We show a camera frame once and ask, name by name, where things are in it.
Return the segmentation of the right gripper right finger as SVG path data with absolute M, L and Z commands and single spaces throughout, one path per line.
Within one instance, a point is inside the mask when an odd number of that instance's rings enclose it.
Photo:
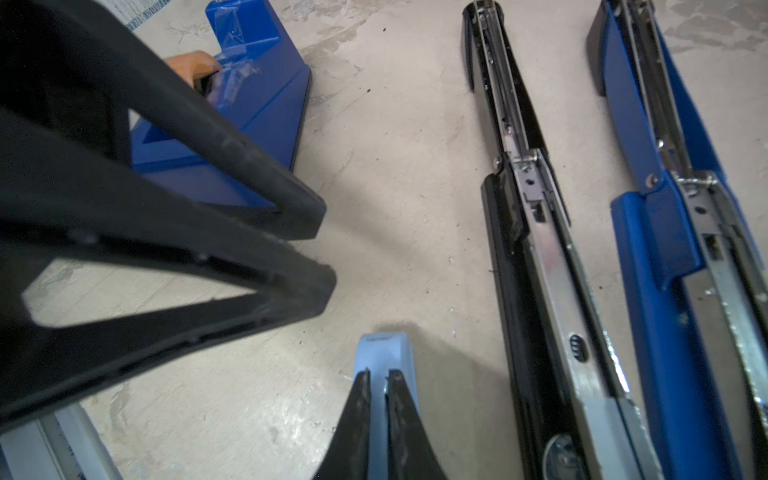
M 386 404 L 388 478 L 446 480 L 400 370 L 388 373 Z

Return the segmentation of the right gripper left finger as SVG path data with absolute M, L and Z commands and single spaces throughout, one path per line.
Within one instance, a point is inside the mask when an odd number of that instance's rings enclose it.
M 315 479 L 366 480 L 369 467 L 371 417 L 370 372 L 353 381 L 335 433 Z

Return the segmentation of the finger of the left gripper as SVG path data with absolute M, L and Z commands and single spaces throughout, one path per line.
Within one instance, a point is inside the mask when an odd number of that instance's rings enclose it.
M 58 257 L 172 271 L 244 294 L 67 327 L 22 295 Z M 335 272 L 9 110 L 1 113 L 1 428 L 181 356 L 322 313 Z
M 204 161 L 272 201 L 248 220 L 142 179 L 129 167 L 135 110 Z M 2 213 L 37 224 L 105 218 L 125 231 L 182 223 L 187 237 L 314 237 L 323 199 L 237 130 L 104 7 L 1 5 Z

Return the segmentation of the blue and black stapler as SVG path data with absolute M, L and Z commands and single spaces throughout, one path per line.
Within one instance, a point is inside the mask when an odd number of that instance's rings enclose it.
M 668 479 L 767 475 L 767 283 L 649 1 L 586 40 L 634 178 L 611 214 L 650 435 Z

